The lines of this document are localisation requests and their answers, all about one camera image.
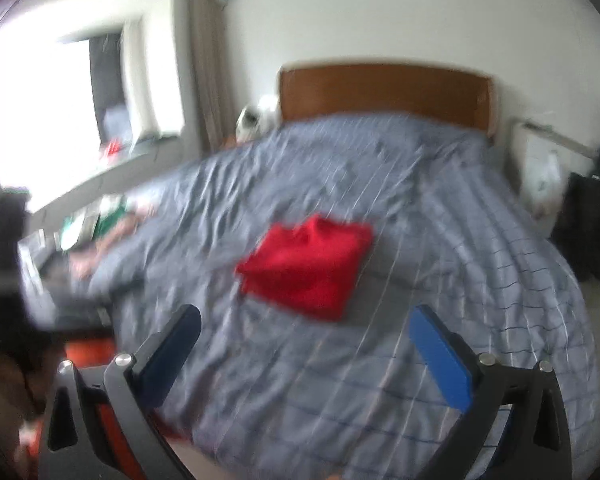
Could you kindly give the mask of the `red knit sweater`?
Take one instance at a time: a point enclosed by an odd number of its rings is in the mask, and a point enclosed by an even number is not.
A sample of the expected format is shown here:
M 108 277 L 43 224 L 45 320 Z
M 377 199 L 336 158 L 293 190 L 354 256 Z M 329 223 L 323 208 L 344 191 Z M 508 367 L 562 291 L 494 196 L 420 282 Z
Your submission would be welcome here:
M 367 222 L 314 214 L 294 226 L 275 223 L 237 263 L 240 291 L 309 318 L 337 322 L 373 240 Z

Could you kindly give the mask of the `pink striped garment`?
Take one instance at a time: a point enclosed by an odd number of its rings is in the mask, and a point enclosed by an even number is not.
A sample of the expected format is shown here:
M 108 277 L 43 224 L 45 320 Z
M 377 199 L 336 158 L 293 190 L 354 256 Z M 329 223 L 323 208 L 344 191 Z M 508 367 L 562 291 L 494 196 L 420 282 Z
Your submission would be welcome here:
M 156 204 L 126 201 L 126 214 L 104 236 L 64 248 L 71 276 L 80 281 L 90 278 L 108 252 L 134 234 L 157 210 Z

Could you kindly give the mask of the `white drawer cabinet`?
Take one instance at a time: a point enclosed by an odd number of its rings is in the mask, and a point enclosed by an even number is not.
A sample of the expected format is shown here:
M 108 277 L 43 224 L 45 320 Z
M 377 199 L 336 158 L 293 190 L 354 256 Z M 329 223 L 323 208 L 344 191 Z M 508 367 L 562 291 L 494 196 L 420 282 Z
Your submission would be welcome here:
M 68 188 L 38 209 L 30 208 L 27 233 L 43 230 L 45 233 L 58 231 L 66 217 L 100 196 L 121 194 L 132 190 L 159 174 L 178 166 L 184 159 L 181 138 L 170 136 L 149 142 L 133 154 L 108 167 L 98 170 L 94 176 Z

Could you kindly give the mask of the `green garment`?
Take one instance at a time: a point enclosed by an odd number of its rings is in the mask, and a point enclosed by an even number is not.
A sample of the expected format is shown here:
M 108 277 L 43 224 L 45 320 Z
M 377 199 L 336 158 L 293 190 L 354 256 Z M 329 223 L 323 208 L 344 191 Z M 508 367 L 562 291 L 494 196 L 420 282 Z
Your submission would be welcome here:
M 65 218 L 59 236 L 61 244 L 70 247 L 104 236 L 126 214 L 126 197 L 108 194 Z

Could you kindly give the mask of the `blue plaid bed cover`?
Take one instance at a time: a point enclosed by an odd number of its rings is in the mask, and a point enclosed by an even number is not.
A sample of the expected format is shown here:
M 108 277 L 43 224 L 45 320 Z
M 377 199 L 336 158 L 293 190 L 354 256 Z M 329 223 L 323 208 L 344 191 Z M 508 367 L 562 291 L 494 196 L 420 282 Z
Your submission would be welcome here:
M 130 199 L 152 215 L 70 288 L 106 301 L 126 351 L 182 304 L 201 310 L 159 415 L 236 478 L 414 478 L 457 419 L 408 338 L 418 304 L 505 365 L 552 363 L 573 475 L 593 470 L 600 396 L 582 292 L 481 133 L 393 114 L 297 122 Z M 373 229 L 338 322 L 249 297 L 236 273 L 273 224 L 314 214 Z

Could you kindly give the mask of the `red item on cabinet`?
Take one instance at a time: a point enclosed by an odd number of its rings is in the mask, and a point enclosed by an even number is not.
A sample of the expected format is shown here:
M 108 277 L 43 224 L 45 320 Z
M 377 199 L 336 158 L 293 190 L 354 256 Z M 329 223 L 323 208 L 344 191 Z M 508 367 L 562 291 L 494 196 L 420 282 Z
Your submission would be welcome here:
M 120 139 L 112 139 L 102 148 L 102 156 L 114 157 L 117 156 L 124 148 L 124 145 Z

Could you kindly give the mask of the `black and blue jacket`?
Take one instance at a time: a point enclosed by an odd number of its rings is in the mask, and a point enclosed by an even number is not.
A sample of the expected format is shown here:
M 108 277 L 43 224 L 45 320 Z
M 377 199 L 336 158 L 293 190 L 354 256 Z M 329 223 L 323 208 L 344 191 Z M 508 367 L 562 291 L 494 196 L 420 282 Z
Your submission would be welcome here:
M 579 281 L 600 282 L 600 150 L 586 176 L 570 174 L 550 240 Z

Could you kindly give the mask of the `white plastic bag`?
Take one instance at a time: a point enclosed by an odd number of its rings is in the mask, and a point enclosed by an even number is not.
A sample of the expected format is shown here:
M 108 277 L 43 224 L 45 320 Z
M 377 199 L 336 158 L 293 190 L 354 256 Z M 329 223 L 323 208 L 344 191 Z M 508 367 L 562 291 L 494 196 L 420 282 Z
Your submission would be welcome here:
M 527 190 L 529 209 L 535 219 L 558 213 L 564 195 L 564 176 L 556 151 L 549 151 L 533 164 Z

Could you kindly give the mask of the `white nightstand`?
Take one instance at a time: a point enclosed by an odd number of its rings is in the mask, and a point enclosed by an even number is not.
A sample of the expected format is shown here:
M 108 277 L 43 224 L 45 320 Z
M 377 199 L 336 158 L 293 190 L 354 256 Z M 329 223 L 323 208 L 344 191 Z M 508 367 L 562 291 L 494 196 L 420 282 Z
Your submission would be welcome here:
M 564 176 L 563 202 L 570 174 L 585 174 L 597 156 L 596 148 L 590 148 L 564 136 L 550 125 L 542 125 L 529 118 L 514 117 L 509 121 L 508 140 L 508 160 L 513 167 L 514 187 L 522 206 L 531 215 L 527 188 L 530 170 L 535 162 L 543 159 L 549 151 L 558 153 Z M 535 220 L 550 223 L 557 215 Z

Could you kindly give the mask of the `beige curtain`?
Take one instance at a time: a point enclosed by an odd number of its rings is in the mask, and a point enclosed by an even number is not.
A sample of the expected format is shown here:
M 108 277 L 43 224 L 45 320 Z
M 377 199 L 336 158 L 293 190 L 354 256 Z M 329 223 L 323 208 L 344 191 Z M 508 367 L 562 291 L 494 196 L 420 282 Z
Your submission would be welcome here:
M 201 142 L 211 154 L 222 148 L 235 127 L 222 6 L 216 0 L 188 3 Z

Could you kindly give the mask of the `white round fan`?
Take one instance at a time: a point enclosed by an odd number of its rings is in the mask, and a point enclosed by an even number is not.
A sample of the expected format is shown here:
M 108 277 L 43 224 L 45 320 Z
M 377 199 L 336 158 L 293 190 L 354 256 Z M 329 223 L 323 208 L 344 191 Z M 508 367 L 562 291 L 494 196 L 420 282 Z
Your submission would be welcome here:
M 257 140 L 262 136 L 265 119 L 263 113 L 253 105 L 245 106 L 236 122 L 236 142 L 246 143 Z

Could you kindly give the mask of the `wooden headboard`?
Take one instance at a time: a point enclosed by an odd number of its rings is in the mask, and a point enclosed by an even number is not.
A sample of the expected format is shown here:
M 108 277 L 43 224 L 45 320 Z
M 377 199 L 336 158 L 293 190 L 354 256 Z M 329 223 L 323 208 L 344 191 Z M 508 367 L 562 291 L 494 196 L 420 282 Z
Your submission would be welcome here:
M 344 113 L 406 113 L 474 128 L 488 139 L 498 125 L 492 77 L 416 63 L 335 63 L 278 72 L 283 122 Z

